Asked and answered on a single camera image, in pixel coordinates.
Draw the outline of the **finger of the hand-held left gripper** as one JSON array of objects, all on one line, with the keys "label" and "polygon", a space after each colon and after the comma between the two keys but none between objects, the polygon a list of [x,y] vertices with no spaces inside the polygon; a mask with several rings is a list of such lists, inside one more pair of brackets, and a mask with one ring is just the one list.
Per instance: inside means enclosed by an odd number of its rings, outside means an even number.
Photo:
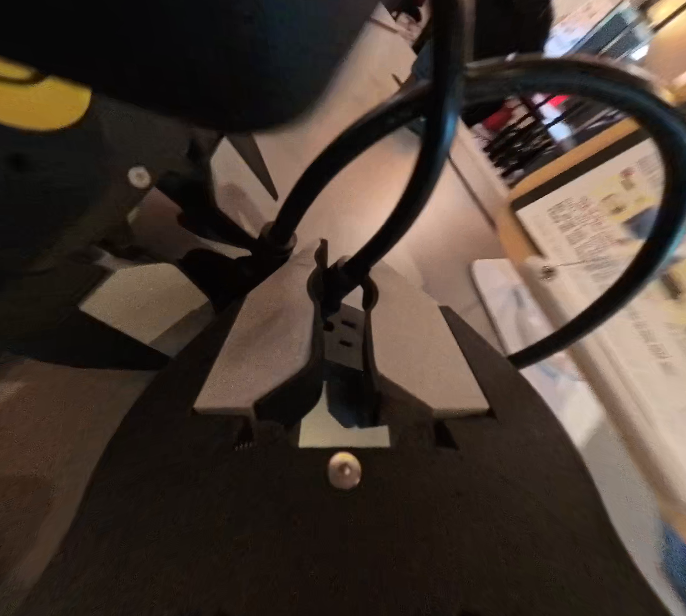
[{"label": "finger of the hand-held left gripper", "polygon": [[279,193],[272,176],[253,135],[229,134],[228,142],[233,146],[250,171],[269,193],[274,201],[279,200]]},{"label": "finger of the hand-held left gripper", "polygon": [[215,318],[208,298],[168,263],[139,263],[101,252],[105,279],[80,310],[150,347],[185,347]]}]

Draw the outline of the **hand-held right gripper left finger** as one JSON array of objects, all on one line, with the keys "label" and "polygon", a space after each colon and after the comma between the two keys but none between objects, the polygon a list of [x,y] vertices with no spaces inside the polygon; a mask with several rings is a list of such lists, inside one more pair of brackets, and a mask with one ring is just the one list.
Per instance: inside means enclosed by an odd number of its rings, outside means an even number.
[{"label": "hand-held right gripper left finger", "polygon": [[297,424],[323,387],[321,277],[328,242],[304,246],[250,292],[195,400],[200,415]]}]

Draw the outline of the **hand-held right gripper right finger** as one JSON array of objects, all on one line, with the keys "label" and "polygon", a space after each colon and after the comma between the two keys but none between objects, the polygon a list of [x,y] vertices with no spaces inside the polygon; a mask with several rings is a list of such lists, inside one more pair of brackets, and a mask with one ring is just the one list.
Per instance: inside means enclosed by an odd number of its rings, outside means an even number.
[{"label": "hand-held right gripper right finger", "polygon": [[377,390],[433,419],[488,412],[438,303],[384,261],[365,279],[364,312],[364,358]]}]

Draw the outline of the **printed instruction board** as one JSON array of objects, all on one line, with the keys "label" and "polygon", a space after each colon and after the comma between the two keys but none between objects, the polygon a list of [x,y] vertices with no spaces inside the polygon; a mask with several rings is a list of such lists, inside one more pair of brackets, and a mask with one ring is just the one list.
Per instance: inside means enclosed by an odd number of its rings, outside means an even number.
[{"label": "printed instruction board", "polygon": [[[513,199],[514,223],[534,249],[522,275],[552,329],[627,270],[655,225],[663,187],[656,143],[635,130]],[[685,380],[684,238],[593,339],[632,375]]]}]

